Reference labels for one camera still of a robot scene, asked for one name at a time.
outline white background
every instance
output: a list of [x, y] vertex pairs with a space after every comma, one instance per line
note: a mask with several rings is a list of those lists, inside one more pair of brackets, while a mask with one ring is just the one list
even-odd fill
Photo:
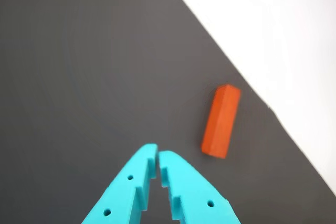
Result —
[[336, 0], [184, 0], [336, 194]]

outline rectangular block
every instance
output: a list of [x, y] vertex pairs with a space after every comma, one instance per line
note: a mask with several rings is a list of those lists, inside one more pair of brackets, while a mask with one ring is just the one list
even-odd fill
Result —
[[203, 136], [202, 152], [225, 158], [240, 99], [240, 89], [226, 84], [217, 88]]

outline orange wooden block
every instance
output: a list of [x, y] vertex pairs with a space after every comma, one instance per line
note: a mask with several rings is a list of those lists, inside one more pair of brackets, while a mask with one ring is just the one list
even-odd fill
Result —
[[202, 152], [225, 158], [240, 99], [240, 89], [226, 84], [217, 88], [202, 142]]

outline gray surface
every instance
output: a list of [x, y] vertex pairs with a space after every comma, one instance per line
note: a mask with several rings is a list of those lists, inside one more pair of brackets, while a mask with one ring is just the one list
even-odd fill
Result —
[[[336, 223], [336, 197], [181, 0], [0, 8], [0, 223], [80, 223], [148, 142], [195, 166], [242, 223]], [[225, 160], [199, 147], [222, 83], [242, 89]], [[173, 223], [158, 179], [141, 223]]]

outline gripper jaw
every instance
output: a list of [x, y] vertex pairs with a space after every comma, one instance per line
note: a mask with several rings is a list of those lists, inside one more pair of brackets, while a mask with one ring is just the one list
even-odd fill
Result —
[[139, 224], [146, 211], [151, 178], [156, 177], [157, 145], [141, 147], [115, 177], [82, 224]]

